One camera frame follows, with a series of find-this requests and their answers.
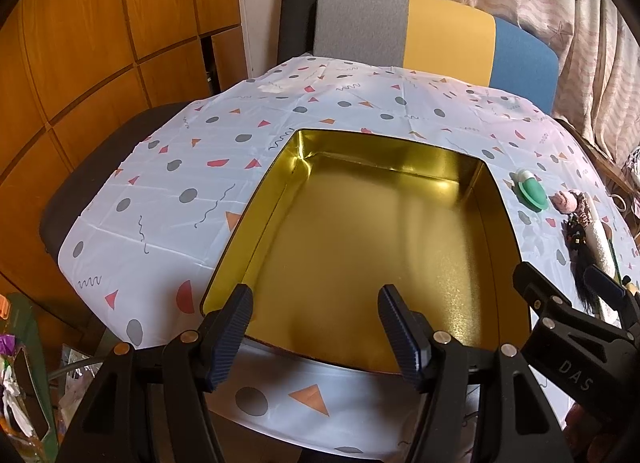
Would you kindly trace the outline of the black hair piece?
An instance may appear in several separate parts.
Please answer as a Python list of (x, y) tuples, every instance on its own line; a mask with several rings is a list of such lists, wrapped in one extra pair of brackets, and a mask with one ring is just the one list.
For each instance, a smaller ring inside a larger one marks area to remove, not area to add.
[(597, 294), (589, 290), (584, 281), (584, 274), (588, 267), (596, 264), (591, 249), (587, 244), (586, 231), (571, 215), (564, 223), (565, 243), (570, 252), (570, 267), (574, 275), (575, 287), (578, 298), (591, 316), (600, 318), (602, 309)]

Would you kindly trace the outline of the pink towel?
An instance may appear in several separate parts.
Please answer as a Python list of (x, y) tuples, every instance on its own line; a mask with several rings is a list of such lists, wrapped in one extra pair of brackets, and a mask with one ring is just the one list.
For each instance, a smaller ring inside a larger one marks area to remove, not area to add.
[(559, 191), (549, 197), (553, 207), (562, 215), (576, 212), (578, 197), (572, 191)]

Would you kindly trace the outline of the cream mesh cloth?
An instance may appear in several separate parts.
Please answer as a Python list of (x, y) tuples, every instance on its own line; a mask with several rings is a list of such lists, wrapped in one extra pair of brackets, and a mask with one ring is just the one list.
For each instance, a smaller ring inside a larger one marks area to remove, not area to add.
[(616, 267), (608, 238), (602, 226), (599, 214), (590, 194), (582, 194), (586, 203), (587, 224), (585, 231), (587, 242), (596, 260), (596, 265), (610, 278), (616, 278)]

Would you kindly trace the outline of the pink striped scrunchie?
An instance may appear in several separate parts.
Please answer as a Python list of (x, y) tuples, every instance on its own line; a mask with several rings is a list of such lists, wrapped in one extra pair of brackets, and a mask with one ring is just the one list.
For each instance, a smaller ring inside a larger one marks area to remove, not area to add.
[(573, 195), (576, 198), (576, 209), (574, 214), (580, 225), (587, 229), (592, 223), (592, 215), (590, 209), (590, 195), (584, 192), (573, 191)]

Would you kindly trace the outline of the wooden side table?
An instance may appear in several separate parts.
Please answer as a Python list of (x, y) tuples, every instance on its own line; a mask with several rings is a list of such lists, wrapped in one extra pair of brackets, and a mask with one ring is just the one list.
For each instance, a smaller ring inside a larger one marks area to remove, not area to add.
[(634, 180), (587, 142), (564, 117), (555, 119), (555, 122), (559, 123), (577, 141), (603, 180), (605, 189), (609, 194), (615, 194), (614, 203), (623, 215), (631, 235), (634, 237), (634, 243), (639, 245), (639, 189), (634, 184)]

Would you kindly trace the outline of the patterned white tablecloth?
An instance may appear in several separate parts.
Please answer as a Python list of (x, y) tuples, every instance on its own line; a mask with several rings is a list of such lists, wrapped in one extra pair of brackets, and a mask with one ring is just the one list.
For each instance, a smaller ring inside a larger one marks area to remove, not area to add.
[(296, 445), (385, 462), (419, 398), (399, 375), (376, 294), (459, 342), (524, 343), (512, 272), (529, 261), (576, 294), (564, 217), (590, 195), (618, 271), (639, 249), (574, 138), (527, 98), (449, 77), (301, 56), (192, 102), (134, 139), (73, 211), (56, 260), (123, 341), (162, 345), (238, 283), (253, 318), (212, 410)]

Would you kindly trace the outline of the gold metal tin box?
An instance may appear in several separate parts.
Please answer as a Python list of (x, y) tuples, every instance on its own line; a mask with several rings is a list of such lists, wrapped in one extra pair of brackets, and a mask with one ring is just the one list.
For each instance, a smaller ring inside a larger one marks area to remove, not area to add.
[(520, 259), (484, 160), (374, 134), (301, 129), (233, 220), (202, 309), (219, 309), (246, 284), (251, 339), (394, 373), (378, 319), (383, 285), (464, 345), (521, 346), (530, 319), (512, 285)]

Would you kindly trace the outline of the flower bouquet in wrap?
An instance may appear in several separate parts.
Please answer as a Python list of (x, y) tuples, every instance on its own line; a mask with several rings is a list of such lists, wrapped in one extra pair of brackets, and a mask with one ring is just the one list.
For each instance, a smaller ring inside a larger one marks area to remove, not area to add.
[(1, 428), (26, 462), (58, 456), (46, 360), (32, 304), (22, 294), (6, 296), (1, 319)]

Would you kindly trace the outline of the grey yellow blue chair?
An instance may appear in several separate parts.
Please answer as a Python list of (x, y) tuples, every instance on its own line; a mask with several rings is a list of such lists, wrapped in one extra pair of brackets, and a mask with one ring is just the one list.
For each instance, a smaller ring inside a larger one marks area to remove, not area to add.
[(559, 59), (497, 15), (452, 0), (317, 0), (314, 54), (452, 77), (552, 111)]

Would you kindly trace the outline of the beige patterned curtain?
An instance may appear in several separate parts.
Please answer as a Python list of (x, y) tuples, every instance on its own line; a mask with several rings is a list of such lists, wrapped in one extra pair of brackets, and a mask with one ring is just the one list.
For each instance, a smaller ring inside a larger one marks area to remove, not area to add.
[(559, 59), (552, 113), (609, 160), (639, 145), (639, 45), (612, 0), (455, 0), (500, 16)]

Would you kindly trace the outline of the black rolled mat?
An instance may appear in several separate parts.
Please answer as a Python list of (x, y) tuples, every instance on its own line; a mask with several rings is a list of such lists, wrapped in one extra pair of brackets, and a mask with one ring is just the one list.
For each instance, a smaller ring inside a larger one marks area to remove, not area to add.
[(279, 63), (311, 53), (316, 13), (317, 0), (281, 0), (277, 48)]

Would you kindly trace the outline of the wooden panel wardrobe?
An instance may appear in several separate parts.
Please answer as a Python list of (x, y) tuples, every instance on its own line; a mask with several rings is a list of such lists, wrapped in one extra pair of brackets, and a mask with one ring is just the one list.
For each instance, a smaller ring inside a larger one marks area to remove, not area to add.
[(240, 0), (16, 0), (1, 21), (2, 289), (85, 330), (40, 239), (51, 196), (131, 117), (245, 75)]

